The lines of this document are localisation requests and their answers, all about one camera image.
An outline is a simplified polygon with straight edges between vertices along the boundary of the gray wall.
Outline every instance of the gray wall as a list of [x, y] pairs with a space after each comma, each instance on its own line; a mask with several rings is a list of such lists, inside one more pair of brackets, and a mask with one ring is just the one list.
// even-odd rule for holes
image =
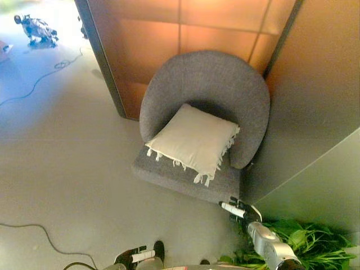
[[358, 10], [357, 0], [311, 0], [301, 6], [267, 79], [269, 126], [247, 175], [246, 201], [254, 203], [291, 179], [289, 185], [360, 126]]
[[360, 128], [255, 205], [267, 218], [359, 231]]

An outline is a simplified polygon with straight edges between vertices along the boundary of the chair backrest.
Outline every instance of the chair backrest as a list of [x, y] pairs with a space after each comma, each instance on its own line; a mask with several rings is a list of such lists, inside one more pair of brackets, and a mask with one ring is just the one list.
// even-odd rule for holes
[[154, 75], [142, 101], [140, 132], [147, 142], [183, 103], [237, 123], [231, 165], [245, 167], [266, 131], [269, 92], [261, 75], [242, 59], [217, 51], [176, 55]]

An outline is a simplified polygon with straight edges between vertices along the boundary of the white pillow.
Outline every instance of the white pillow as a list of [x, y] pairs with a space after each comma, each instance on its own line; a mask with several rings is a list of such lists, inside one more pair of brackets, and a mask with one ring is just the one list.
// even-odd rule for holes
[[145, 145], [157, 152], [156, 161], [167, 156], [173, 164], [189, 167], [198, 172], [194, 183], [203, 182], [206, 187], [215, 177], [222, 163], [222, 156], [234, 143], [240, 128], [237, 124], [183, 104], [170, 122]]

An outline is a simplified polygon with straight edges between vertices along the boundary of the gray floor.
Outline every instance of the gray floor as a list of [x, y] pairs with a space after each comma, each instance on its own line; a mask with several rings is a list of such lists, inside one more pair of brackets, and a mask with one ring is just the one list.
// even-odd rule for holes
[[[70, 4], [59, 1], [57, 13], [75, 16]], [[2, 15], [1, 25], [12, 17]], [[218, 205], [133, 176], [131, 163], [142, 146], [138, 123], [117, 114], [81, 33], [71, 39], [57, 29], [58, 47], [31, 50], [21, 26], [7, 25], [1, 40], [14, 47], [10, 59], [0, 63], [0, 103], [28, 93], [54, 64], [74, 59], [79, 47], [83, 56], [42, 79], [31, 96], [0, 107], [0, 222], [40, 223], [60, 250], [90, 253], [99, 269], [119, 253], [152, 247], [157, 239], [165, 243], [168, 267], [230, 254], [239, 241], [237, 230]], [[67, 33], [78, 32], [76, 27]], [[39, 228], [0, 227], [0, 243], [0, 269], [91, 262], [56, 253]]]

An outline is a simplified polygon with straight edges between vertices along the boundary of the power cord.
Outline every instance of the power cord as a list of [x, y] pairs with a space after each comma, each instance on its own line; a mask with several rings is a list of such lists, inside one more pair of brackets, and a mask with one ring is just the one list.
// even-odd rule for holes
[[45, 229], [44, 226], [42, 226], [41, 224], [26, 224], [26, 225], [9, 225], [9, 224], [5, 224], [5, 223], [0, 223], [0, 226], [4, 226], [4, 227], [9, 227], [9, 228], [25, 228], [25, 227], [39, 227], [41, 228], [45, 234], [46, 234], [46, 237], [47, 237], [47, 240], [49, 241], [50, 245], [52, 246], [52, 248], [60, 253], [60, 254], [63, 254], [63, 255], [82, 255], [82, 256], [87, 256], [91, 259], [93, 265], [94, 265], [94, 268], [91, 267], [90, 265], [88, 264], [85, 264], [85, 263], [78, 263], [78, 262], [75, 262], [75, 263], [70, 263], [68, 266], [66, 266], [64, 268], [64, 270], [67, 270], [69, 267], [71, 266], [74, 266], [76, 264], [79, 264], [79, 265], [82, 265], [82, 266], [86, 266], [88, 268], [90, 268], [91, 270], [97, 270], [97, 267], [96, 267], [96, 264], [94, 262], [94, 259], [91, 257], [91, 255], [87, 254], [87, 253], [80, 253], [80, 252], [63, 252], [61, 250], [59, 250], [57, 247], [55, 247], [55, 245], [52, 243], [50, 237], [49, 237], [49, 234], [47, 232], [47, 230]]
[[86, 264], [86, 263], [79, 263], [79, 262], [75, 262], [75, 263], [70, 263], [69, 265], [67, 265], [64, 270], [67, 270], [68, 268], [70, 268], [71, 266], [85, 266], [91, 270], [96, 270], [95, 268], [91, 267], [90, 265]]
[[80, 54], [77, 55], [77, 57], [75, 57], [72, 61], [69, 61], [69, 60], [62, 60], [61, 62], [57, 63], [54, 65], [54, 71], [52, 72], [49, 72], [45, 75], [42, 75], [40, 78], [37, 79], [37, 81], [34, 83], [33, 85], [33, 89], [31, 89], [31, 91], [29, 93], [27, 93], [26, 95], [24, 96], [21, 96], [21, 97], [12, 97], [12, 98], [8, 98], [7, 100], [4, 100], [3, 102], [0, 103], [0, 107], [6, 103], [8, 103], [9, 101], [12, 101], [12, 100], [22, 100], [24, 98], [27, 98], [29, 97], [34, 91], [35, 91], [35, 87], [36, 85], [45, 77], [47, 76], [50, 76], [51, 74], [54, 74], [54, 73], [57, 73], [59, 72], [60, 70], [66, 68], [67, 66], [71, 65], [73, 62], [75, 62], [79, 57], [83, 56], [83, 52], [81, 51], [81, 47], [79, 49], [80, 51]]

